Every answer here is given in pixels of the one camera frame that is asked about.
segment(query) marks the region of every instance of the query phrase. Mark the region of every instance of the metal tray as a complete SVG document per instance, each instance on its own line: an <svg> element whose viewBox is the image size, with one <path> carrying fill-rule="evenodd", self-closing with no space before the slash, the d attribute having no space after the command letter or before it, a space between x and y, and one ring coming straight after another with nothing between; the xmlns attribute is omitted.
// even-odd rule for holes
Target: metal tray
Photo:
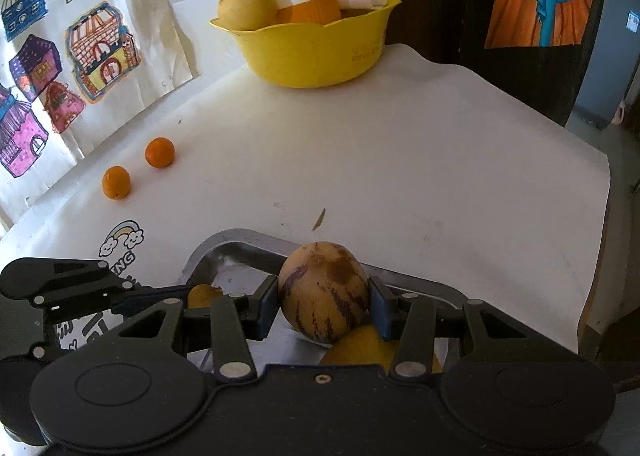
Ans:
<svg viewBox="0 0 640 456"><path fill-rule="evenodd" d="M214 234L194 251L178 280L179 285L211 284L225 293L255 291L267 274L278 274L285 259L300 245L248 229L230 229ZM442 306L462 308L466 296L456 289L371 265L362 265L367 275L378 276L394 293L414 292L436 299ZM247 341L256 369L276 364L318 364L326 347L295 332L279 312L269 336L263 341ZM457 359L457 342L436 339L440 361L449 366ZM197 352L189 360L210 371L210 353Z"/></svg>

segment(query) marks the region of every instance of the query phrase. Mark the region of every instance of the blue house drawing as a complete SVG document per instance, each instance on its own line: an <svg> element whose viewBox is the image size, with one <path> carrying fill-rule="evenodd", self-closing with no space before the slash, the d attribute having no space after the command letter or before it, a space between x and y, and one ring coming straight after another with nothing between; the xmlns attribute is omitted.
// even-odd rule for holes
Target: blue house drawing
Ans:
<svg viewBox="0 0 640 456"><path fill-rule="evenodd" d="M2 22L6 40L10 42L30 25L43 18L46 13L44 0L4 0Z"/></svg>

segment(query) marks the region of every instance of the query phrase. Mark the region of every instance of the striped fruit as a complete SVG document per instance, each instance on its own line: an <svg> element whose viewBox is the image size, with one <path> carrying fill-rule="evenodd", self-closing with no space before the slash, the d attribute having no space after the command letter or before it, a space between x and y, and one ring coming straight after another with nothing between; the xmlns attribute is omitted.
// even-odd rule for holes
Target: striped fruit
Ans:
<svg viewBox="0 0 640 456"><path fill-rule="evenodd" d="M334 343L359 326L366 314L367 276L343 246L310 243L284 262L278 298L293 328L314 341Z"/></svg>

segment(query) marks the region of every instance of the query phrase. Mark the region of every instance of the white paper sheet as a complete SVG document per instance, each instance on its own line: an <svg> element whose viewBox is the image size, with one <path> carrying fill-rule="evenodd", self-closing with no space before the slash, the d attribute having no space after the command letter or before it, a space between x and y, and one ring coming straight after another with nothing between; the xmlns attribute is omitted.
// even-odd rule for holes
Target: white paper sheet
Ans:
<svg viewBox="0 0 640 456"><path fill-rule="evenodd" d="M162 171L142 154L156 136L177 151ZM371 72L324 90L284 90L242 69L101 160L113 164L131 173L126 200L107 200L97 173L39 231L5 238L0 267L20 256L105 259L162 287L207 237L245 227L341 243L577 350L607 157L465 68L394 45Z"/></svg>
<svg viewBox="0 0 640 456"><path fill-rule="evenodd" d="M167 0L2 3L0 215L15 222L191 72Z"/></svg>

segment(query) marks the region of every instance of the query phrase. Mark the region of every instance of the yellow plastic basin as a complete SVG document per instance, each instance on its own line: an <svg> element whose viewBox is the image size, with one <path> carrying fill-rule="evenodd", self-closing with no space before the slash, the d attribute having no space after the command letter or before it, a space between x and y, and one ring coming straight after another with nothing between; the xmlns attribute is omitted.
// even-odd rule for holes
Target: yellow plastic basin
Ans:
<svg viewBox="0 0 640 456"><path fill-rule="evenodd" d="M228 30L249 67L264 80L288 88L319 88L356 78L376 64L386 24L402 0L386 0L373 11L320 26L288 23L260 30Z"/></svg>

